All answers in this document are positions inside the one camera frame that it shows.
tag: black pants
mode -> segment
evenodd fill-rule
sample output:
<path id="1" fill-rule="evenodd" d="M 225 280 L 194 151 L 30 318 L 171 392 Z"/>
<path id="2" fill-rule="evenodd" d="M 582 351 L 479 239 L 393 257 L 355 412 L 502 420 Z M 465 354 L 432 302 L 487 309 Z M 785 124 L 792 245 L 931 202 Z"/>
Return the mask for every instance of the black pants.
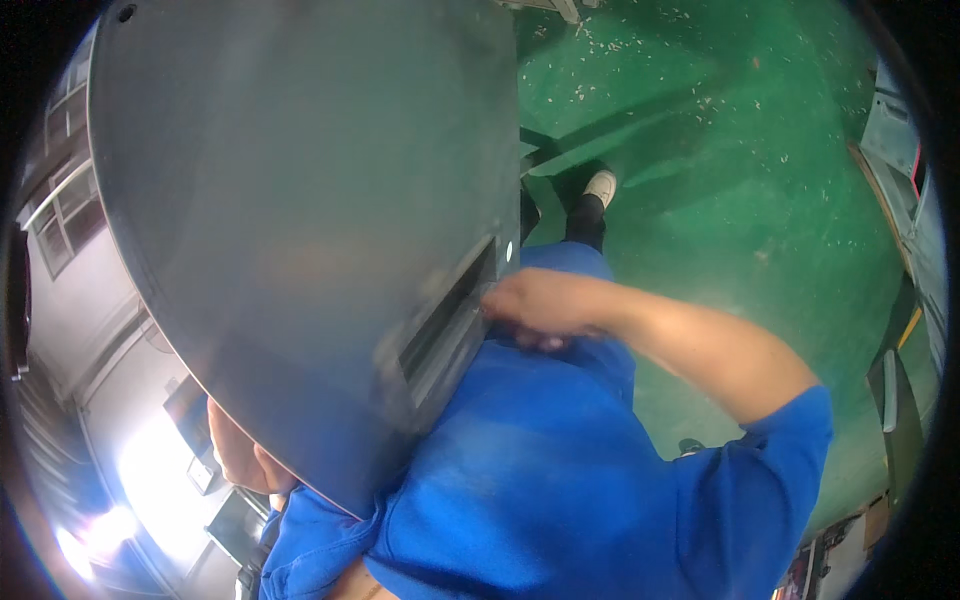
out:
<path id="1" fill-rule="evenodd" d="M 587 244 L 602 253 L 603 236 L 607 231 L 603 212 L 603 202 L 593 194 L 584 194 L 578 198 L 566 214 L 564 241 Z M 520 195 L 520 244 L 526 241 L 539 220 L 537 205 L 524 189 Z"/>
<path id="2" fill-rule="evenodd" d="M 565 242 L 580 242 L 603 253 L 603 236 L 607 224 L 603 220 L 603 202 L 593 194 L 577 199 L 566 214 Z"/>

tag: white sneaker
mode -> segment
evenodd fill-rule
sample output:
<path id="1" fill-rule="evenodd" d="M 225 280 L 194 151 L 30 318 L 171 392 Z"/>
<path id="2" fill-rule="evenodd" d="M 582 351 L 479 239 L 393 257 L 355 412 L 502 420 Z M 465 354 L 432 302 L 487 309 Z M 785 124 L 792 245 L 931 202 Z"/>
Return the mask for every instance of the white sneaker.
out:
<path id="1" fill-rule="evenodd" d="M 605 210 L 613 200 L 613 194 L 615 192 L 616 175 L 606 170 L 598 171 L 597 174 L 590 179 L 590 182 L 587 184 L 587 189 L 584 190 L 584 194 L 593 194 L 599 198 Z"/>

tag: yellow stripe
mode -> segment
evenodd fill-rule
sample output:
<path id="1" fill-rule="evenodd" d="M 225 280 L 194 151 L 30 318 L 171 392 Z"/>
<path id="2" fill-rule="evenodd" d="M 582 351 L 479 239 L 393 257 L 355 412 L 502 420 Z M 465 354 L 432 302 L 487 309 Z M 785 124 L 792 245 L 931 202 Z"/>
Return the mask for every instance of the yellow stripe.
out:
<path id="1" fill-rule="evenodd" d="M 910 334 L 913 333 L 913 328 L 917 326 L 917 322 L 923 313 L 923 310 L 919 306 L 914 309 L 913 317 L 910 317 L 910 323 L 906 324 L 906 329 L 903 330 L 903 335 L 900 336 L 900 341 L 897 342 L 897 349 L 903 348 L 903 344 L 906 342 L 906 339 L 910 337 Z"/>

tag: hand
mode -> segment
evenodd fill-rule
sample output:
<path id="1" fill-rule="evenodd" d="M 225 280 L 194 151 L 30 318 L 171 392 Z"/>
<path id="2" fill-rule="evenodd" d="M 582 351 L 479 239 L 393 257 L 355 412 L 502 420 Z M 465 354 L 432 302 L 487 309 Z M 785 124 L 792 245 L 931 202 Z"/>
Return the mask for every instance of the hand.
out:
<path id="1" fill-rule="evenodd" d="M 255 444 L 211 397 L 206 399 L 206 414 L 214 456 L 227 481 L 254 492 L 280 495 L 297 485 L 297 478 Z"/>
<path id="2" fill-rule="evenodd" d="M 481 301 L 488 318 L 517 327 L 521 346 L 550 351 L 571 336 L 599 337 L 612 284 L 595 277 L 546 269 L 523 269 L 504 278 Z"/>

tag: shoe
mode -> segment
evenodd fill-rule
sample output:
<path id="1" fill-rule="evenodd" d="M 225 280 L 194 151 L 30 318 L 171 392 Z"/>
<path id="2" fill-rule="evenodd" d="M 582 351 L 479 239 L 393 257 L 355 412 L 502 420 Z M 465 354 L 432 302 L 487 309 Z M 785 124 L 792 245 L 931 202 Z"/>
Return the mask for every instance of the shoe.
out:
<path id="1" fill-rule="evenodd" d="M 604 210 L 607 209 L 607 206 L 610 205 L 610 202 L 613 200 L 613 194 L 616 192 L 616 175 L 610 171 L 598 171 L 594 175 L 590 182 L 587 184 L 587 189 L 584 190 L 584 195 L 593 194 L 600 199 L 600 202 L 603 203 Z"/>
<path id="2" fill-rule="evenodd" d="M 690 438 L 680 440 L 680 443 L 677 445 L 680 447 L 681 458 L 683 458 L 684 456 L 689 456 L 691 454 L 696 454 L 700 450 L 706 449 L 703 444 L 700 444 L 696 440 L 692 440 Z"/>

